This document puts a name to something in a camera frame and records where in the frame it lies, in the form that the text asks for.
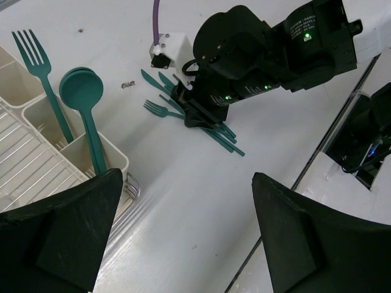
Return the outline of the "teal plastic fork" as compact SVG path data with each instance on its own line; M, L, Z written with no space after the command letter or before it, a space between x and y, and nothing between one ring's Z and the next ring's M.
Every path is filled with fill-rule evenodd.
M43 46L31 29L28 31L12 31L12 37L28 72L37 77L42 83L60 129L67 143L71 143L74 140L73 135L48 79L52 67Z
M175 117L184 120L185 116L183 114L178 114L170 111L166 107L155 104L152 101L146 100L144 103L144 108L146 108L149 112L157 117L165 118L165 117Z

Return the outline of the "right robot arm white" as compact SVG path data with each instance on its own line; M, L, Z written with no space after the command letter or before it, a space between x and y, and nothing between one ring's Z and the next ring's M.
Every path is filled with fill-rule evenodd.
M390 23L366 21L389 1L310 1L274 27L246 6L209 17L170 64L188 128L223 131L231 104L283 88L308 90L376 59ZM252 191L274 292L389 292L390 226L348 215L263 173Z

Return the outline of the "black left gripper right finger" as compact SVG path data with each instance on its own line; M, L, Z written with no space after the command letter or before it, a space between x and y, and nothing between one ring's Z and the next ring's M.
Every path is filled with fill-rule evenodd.
M252 193L274 292L389 292L390 226L332 209L264 173Z

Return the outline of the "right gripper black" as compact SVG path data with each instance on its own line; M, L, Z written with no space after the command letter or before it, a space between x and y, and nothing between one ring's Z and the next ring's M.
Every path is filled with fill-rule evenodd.
M177 84L171 98L183 106L187 128L216 129L228 105L289 85L287 21L271 27L237 5L209 17L193 55L199 66L192 90Z

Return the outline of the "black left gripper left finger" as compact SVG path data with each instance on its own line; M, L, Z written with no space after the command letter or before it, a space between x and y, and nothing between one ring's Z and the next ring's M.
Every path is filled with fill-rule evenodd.
M122 187L112 168L1 213L1 291L93 291Z

